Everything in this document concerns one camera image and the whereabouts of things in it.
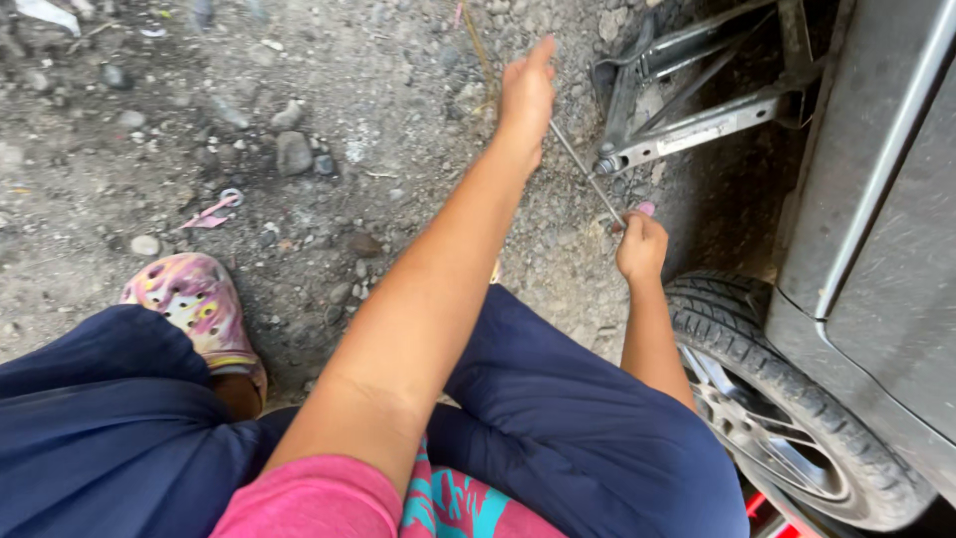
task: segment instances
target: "pink shirt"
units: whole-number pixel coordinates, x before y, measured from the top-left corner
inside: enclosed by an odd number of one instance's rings
[[[344,456],[287,463],[236,491],[212,532],[252,536],[512,538],[563,536],[523,505],[472,477],[432,467],[419,450],[404,509],[376,468]]]

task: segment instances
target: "metal rod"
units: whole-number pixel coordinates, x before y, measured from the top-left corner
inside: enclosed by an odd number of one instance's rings
[[[564,133],[561,132],[561,129],[557,128],[557,125],[554,124],[554,120],[548,120],[549,125],[551,126],[551,131],[561,141],[561,145],[568,150],[568,153],[571,155],[571,158],[575,160],[575,164],[578,168],[581,169],[581,172],[584,173],[585,178],[588,180],[588,183],[591,184],[591,187],[594,187],[597,195],[600,196],[600,201],[604,202],[604,205],[607,206],[607,209],[611,212],[611,215],[618,222],[623,230],[627,230],[627,223],[624,222],[623,218],[620,218],[618,211],[614,209],[614,206],[611,204],[611,200],[604,194],[604,191],[601,189],[598,182],[595,181],[596,174],[592,171],[589,171],[587,167],[584,166],[584,163],[577,157],[575,149],[571,147],[571,143],[568,142],[568,139],[564,138]]]

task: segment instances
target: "car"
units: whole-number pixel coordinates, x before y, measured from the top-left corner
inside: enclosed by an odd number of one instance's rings
[[[697,411],[849,526],[956,504],[956,1],[843,0],[773,282],[665,288]]]

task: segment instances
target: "wheel rim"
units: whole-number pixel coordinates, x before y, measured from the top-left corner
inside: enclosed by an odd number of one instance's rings
[[[806,428],[706,352],[681,345],[681,354],[697,414],[725,445],[810,495],[848,496],[834,457]]]

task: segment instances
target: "pink sleeve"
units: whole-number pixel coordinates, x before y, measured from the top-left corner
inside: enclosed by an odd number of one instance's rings
[[[396,538],[402,500],[375,467],[344,456],[286,463],[239,489],[213,537]]]

